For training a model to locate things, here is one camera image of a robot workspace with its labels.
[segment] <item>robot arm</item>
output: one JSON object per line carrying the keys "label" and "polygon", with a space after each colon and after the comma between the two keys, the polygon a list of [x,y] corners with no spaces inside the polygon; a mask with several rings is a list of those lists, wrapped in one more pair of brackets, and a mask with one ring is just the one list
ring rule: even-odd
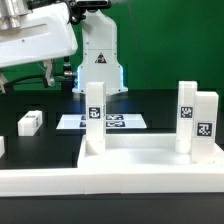
{"label": "robot arm", "polygon": [[[52,59],[70,56],[78,48],[71,23],[85,19],[86,10],[110,7],[105,0],[53,1],[51,5],[49,1],[27,5],[25,0],[0,0],[0,69],[44,61],[46,87],[54,85]],[[5,83],[7,79],[0,73],[3,92]]]}

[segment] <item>green background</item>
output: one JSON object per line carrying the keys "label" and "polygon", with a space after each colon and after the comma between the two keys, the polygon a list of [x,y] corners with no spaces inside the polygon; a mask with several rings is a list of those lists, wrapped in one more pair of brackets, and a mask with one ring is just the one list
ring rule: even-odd
{"label": "green background", "polygon": [[[129,89],[175,89],[179,80],[196,80],[200,89],[224,95],[224,1],[133,0],[103,13],[118,26],[118,59]],[[82,61],[81,25],[74,27]],[[61,59],[57,71],[62,71]],[[42,74],[37,63],[5,69],[9,80]],[[41,84],[17,89],[43,89]],[[60,89],[59,83],[53,89]]]}

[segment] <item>white rectangular block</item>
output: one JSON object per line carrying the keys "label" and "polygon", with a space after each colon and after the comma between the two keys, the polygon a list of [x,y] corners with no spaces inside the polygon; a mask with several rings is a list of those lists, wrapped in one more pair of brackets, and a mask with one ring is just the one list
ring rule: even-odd
{"label": "white rectangular block", "polygon": [[42,111],[29,111],[18,122],[19,136],[33,136],[43,123]]}
{"label": "white rectangular block", "polygon": [[0,136],[0,158],[5,153],[4,137]]}
{"label": "white rectangular block", "polygon": [[195,94],[191,145],[192,163],[214,162],[218,98],[215,92],[197,92]]}
{"label": "white rectangular block", "polygon": [[175,150],[179,153],[189,153],[194,114],[194,96],[197,91],[197,82],[179,82],[177,137]]}
{"label": "white rectangular block", "polygon": [[86,85],[86,139],[87,151],[100,154],[105,151],[106,85],[90,82]]}

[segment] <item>white foam block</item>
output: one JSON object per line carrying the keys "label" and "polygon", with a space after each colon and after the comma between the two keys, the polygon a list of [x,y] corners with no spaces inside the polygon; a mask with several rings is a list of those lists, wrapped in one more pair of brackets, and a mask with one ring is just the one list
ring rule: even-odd
{"label": "white foam block", "polygon": [[19,136],[33,136],[43,123],[42,111],[29,111],[18,122]]}
{"label": "white foam block", "polygon": [[175,150],[179,153],[189,153],[193,127],[194,95],[197,82],[179,82],[177,138]]}
{"label": "white foam block", "polygon": [[93,154],[105,151],[106,85],[90,82],[86,85],[86,139],[87,150]]}
{"label": "white foam block", "polygon": [[4,137],[0,136],[0,158],[5,153]]}
{"label": "white foam block", "polygon": [[191,161],[193,163],[214,162],[218,98],[215,92],[197,92],[195,94],[191,146]]}

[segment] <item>white platform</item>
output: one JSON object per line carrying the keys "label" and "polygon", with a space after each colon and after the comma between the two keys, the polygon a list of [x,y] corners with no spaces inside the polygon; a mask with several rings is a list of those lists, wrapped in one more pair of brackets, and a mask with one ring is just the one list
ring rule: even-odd
{"label": "white platform", "polygon": [[1,170],[0,196],[102,193],[224,192],[224,153],[190,164],[174,151],[175,134],[106,135],[106,152],[91,156],[82,140],[78,168]]}
{"label": "white platform", "polygon": [[[84,114],[64,114],[58,123],[57,129],[85,129],[86,120],[82,119],[83,116]],[[122,119],[113,119],[113,117],[116,116],[122,116]],[[141,114],[107,114],[106,117],[107,129],[131,129],[147,127]]]}

